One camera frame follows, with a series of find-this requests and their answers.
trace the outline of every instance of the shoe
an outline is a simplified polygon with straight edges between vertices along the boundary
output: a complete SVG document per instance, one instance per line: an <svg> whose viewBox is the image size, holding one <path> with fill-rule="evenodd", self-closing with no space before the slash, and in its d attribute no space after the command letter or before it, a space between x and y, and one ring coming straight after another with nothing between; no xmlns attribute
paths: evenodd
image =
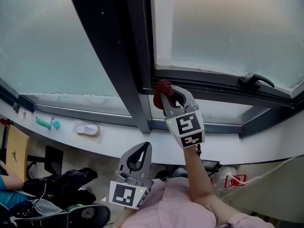
<svg viewBox="0 0 304 228"><path fill-rule="evenodd" d="M78 126L75 129L76 133L82 134L82 135L88 135L88 136L99 136L100 135L100 128L97 127L96 125L83 125L83 126Z"/></svg>
<svg viewBox="0 0 304 228"><path fill-rule="evenodd" d="M184 177L187 174L187 171L182 166L178 166L173 172L172 177Z"/></svg>
<svg viewBox="0 0 304 228"><path fill-rule="evenodd" d="M167 167L165 166L165 165L160 165L159 167L158 167L158 172L160 172L160 171L167 171L168 169L167 169Z"/></svg>
<svg viewBox="0 0 304 228"><path fill-rule="evenodd" d="M182 166L182 165L177 166L177 167L174 169L174 171L181 170L181 169L183 169L184 171L186 171L185 166Z"/></svg>

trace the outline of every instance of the window handle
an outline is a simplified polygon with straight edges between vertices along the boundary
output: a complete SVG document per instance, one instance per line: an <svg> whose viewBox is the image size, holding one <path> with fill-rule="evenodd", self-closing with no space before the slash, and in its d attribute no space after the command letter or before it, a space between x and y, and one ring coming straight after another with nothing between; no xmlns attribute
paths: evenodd
<svg viewBox="0 0 304 228"><path fill-rule="evenodd" d="M269 84L273 88L275 87L275 84L272 83L268 78L265 78L258 74L253 74L250 78L240 77L238 79L238 84L248 88L259 89L262 86L259 80Z"/></svg>

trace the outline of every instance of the red object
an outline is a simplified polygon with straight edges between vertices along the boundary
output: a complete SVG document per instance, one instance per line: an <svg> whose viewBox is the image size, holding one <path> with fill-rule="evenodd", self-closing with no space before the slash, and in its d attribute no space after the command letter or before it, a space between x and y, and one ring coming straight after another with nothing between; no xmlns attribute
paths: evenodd
<svg viewBox="0 0 304 228"><path fill-rule="evenodd" d="M230 181L228 181L228 177L226 176L226 180L225 180L225 188L230 188L233 186L244 186L244 184L239 183L237 180L231 179ZM234 176L236 179L240 180L240 181L246 181L246 175L237 175Z"/></svg>
<svg viewBox="0 0 304 228"><path fill-rule="evenodd" d="M171 85L172 84L166 79L162 79L157 82L156 90L153 97L153 103L158 109L163 110L161 93L167 95L174 104L176 103L176 99L174 97L174 92Z"/></svg>
<svg viewBox="0 0 304 228"><path fill-rule="evenodd" d="M5 126L10 126L12 124L11 122L9 122L8 120L5 120L3 118L0 119L0 123Z"/></svg>

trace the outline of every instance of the sleeve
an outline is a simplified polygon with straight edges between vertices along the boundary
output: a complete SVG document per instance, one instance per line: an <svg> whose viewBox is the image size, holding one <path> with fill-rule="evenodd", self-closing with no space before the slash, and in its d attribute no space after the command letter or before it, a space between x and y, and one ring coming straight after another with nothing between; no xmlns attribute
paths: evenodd
<svg viewBox="0 0 304 228"><path fill-rule="evenodd" d="M6 190L6 187L5 187L3 179L2 179L2 175L0 175L0 190Z"/></svg>
<svg viewBox="0 0 304 228"><path fill-rule="evenodd" d="M258 217L238 213L231 217L228 222L233 228L274 228L270 223L263 221Z"/></svg>

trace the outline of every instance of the white slipper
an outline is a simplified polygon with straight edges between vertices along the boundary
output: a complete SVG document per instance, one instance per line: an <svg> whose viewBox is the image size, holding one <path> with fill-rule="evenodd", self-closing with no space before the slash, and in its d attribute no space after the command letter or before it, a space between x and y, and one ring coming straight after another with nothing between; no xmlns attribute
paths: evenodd
<svg viewBox="0 0 304 228"><path fill-rule="evenodd" d="M84 134L84 135L89 135L89 136L98 136L98 135L100 135L100 128L97 127L96 125L78 126L75 129L75 131L78 134Z"/></svg>

